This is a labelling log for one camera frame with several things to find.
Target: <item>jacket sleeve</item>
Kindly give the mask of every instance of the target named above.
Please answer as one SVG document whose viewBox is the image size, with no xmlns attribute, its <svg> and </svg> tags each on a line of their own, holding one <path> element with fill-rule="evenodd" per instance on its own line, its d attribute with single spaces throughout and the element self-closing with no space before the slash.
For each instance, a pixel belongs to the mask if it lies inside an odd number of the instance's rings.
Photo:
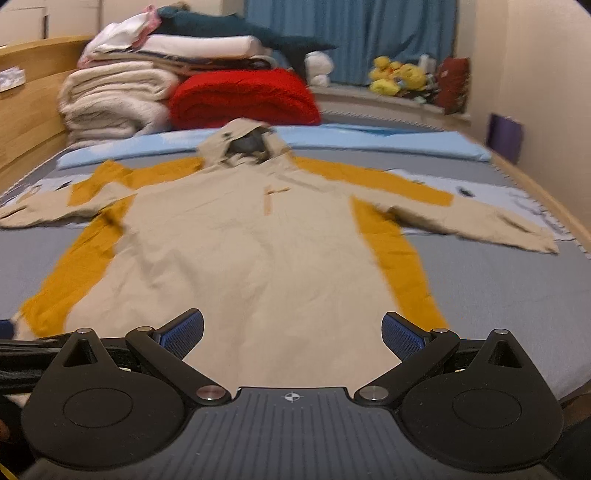
<svg viewBox="0 0 591 480">
<path fill-rule="evenodd" d="M 288 175 L 317 189 L 355 196 L 392 220 L 434 233 L 558 252 L 553 233 L 514 212 L 417 185 L 400 176 L 318 160 L 296 159 Z"/>
<path fill-rule="evenodd" d="M 101 209 L 128 197 L 134 192 L 126 186 L 111 182 L 87 202 L 71 205 L 73 186 L 55 192 L 37 193 L 21 203 L 0 208 L 0 227 L 23 228 L 63 218 L 92 218 Z"/>
</svg>

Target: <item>blue gripper pad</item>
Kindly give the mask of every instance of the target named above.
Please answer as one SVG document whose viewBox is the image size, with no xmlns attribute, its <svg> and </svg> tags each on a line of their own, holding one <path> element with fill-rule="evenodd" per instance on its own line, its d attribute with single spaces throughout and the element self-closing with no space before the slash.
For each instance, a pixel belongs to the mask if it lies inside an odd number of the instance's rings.
<svg viewBox="0 0 591 480">
<path fill-rule="evenodd" d="M 416 328 L 417 332 L 413 332 L 403 320 L 389 313 L 382 320 L 382 340 L 402 362 L 425 348 L 425 336 L 428 335 L 427 332 L 423 332 L 424 335 L 419 334 L 419 328 Z"/>
<path fill-rule="evenodd" d="M 162 328 L 152 338 L 181 360 L 203 337 L 203 315 L 197 309 L 187 310 Z"/>
</svg>

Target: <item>wall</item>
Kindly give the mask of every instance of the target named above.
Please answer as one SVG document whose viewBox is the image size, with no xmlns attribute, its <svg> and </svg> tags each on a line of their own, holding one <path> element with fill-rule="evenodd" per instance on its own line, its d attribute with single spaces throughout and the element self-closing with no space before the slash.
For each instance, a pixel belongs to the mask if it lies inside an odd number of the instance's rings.
<svg viewBox="0 0 591 480">
<path fill-rule="evenodd" d="M 574 0 L 478 0 L 472 134 L 524 124 L 519 167 L 591 229 L 591 15 Z"/>
<path fill-rule="evenodd" d="M 243 0 L 185 0 L 191 10 L 207 15 L 229 15 L 242 12 Z M 111 22 L 120 22 L 139 12 L 148 4 L 146 0 L 102 0 L 102 25 Z M 170 5 L 175 0 L 153 0 L 151 2 L 157 7 Z"/>
<path fill-rule="evenodd" d="M 457 0 L 456 43 L 454 53 L 459 58 L 472 57 L 474 50 L 474 26 L 476 0 Z"/>
<path fill-rule="evenodd" d="M 155 0 L 161 7 L 174 0 Z M 242 13 L 243 0 L 189 0 L 196 12 L 209 15 Z M 40 40 L 47 16 L 47 37 L 95 35 L 112 22 L 141 12 L 147 0 L 10 0 L 0 11 L 0 46 Z"/>
<path fill-rule="evenodd" d="M 0 11 L 0 45 L 47 37 L 94 35 L 100 0 L 11 0 Z M 47 17 L 47 32 L 44 19 Z"/>
</svg>

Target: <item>stuffed toy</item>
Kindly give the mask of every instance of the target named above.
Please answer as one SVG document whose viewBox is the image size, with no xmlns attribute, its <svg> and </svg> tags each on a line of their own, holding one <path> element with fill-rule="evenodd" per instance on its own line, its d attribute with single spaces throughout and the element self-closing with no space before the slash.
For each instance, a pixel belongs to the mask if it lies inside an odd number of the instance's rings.
<svg viewBox="0 0 591 480">
<path fill-rule="evenodd" d="M 427 83 L 425 72 L 412 63 L 402 65 L 396 71 L 396 77 L 398 78 L 400 87 L 404 90 L 412 90 L 415 92 L 423 90 Z"/>
<path fill-rule="evenodd" d="M 369 86 L 369 90 L 378 95 L 387 95 L 389 97 L 396 96 L 400 92 L 400 87 L 392 80 L 376 80 Z"/>
<path fill-rule="evenodd" d="M 369 72 L 372 81 L 369 89 L 380 95 L 403 95 L 408 91 L 421 91 L 427 84 L 425 72 L 412 63 L 402 64 L 382 56 L 374 60 L 374 69 Z"/>
<path fill-rule="evenodd" d="M 309 85 L 330 86 L 329 73 L 334 69 L 335 64 L 326 53 L 313 51 L 306 55 L 306 72 Z"/>
</svg>

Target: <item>folded blanket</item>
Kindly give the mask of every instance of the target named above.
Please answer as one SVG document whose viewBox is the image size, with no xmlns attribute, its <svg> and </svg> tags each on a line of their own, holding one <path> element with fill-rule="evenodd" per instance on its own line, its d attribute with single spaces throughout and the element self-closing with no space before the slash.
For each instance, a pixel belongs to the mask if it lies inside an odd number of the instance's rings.
<svg viewBox="0 0 591 480">
<path fill-rule="evenodd" d="M 261 42 L 250 35 L 221 38 L 151 35 L 139 51 L 188 59 L 247 59 L 265 54 Z"/>
<path fill-rule="evenodd" d="M 221 127 L 245 117 L 271 125 L 318 125 L 320 112 L 304 83 L 284 69 L 195 75 L 170 99 L 178 129 Z"/>
<path fill-rule="evenodd" d="M 168 109 L 126 93 L 85 95 L 63 108 L 72 148 L 168 130 Z"/>
<path fill-rule="evenodd" d="M 134 60 L 149 60 L 159 69 L 185 77 L 202 72 L 211 72 L 212 70 L 272 70 L 277 68 L 277 61 L 273 57 L 264 55 L 257 55 L 248 59 L 188 59 L 139 50 L 98 53 L 94 55 L 94 60 L 89 62 L 89 66 L 94 67 Z"/>
<path fill-rule="evenodd" d="M 336 46 L 314 37 L 281 35 L 270 28 L 260 27 L 244 20 L 239 15 L 203 15 L 188 12 L 182 7 L 170 5 L 158 9 L 161 24 L 156 34 L 180 35 L 183 37 L 234 37 L 251 35 L 258 38 L 264 47 L 278 50 L 287 59 L 294 71 L 306 81 L 306 54 L 316 50 L 332 50 Z"/>
<path fill-rule="evenodd" d="M 96 93 L 122 93 L 141 100 L 158 101 L 171 96 L 178 86 L 174 73 L 154 68 L 150 61 L 128 61 L 78 70 L 61 87 L 58 105 L 67 105 Z"/>
</svg>

